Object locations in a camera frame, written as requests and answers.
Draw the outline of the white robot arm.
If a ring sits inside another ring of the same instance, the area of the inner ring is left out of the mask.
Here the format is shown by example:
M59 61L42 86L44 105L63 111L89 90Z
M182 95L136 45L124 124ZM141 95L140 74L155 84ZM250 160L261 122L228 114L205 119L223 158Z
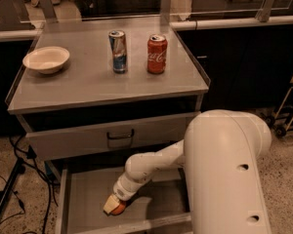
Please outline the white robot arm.
M184 139L130 156L104 212L117 215L156 173L185 171L193 234L272 234L257 168L272 134L260 117L229 110L198 114Z

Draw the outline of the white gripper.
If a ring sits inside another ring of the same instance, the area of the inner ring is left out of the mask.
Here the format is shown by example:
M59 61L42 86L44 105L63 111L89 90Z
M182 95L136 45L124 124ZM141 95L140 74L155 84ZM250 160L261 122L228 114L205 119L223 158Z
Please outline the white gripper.
M108 215L115 215L118 213L120 207L120 200L130 200L141 187L150 181L150 177L135 181L123 173L114 183L112 192L104 205L104 212Z

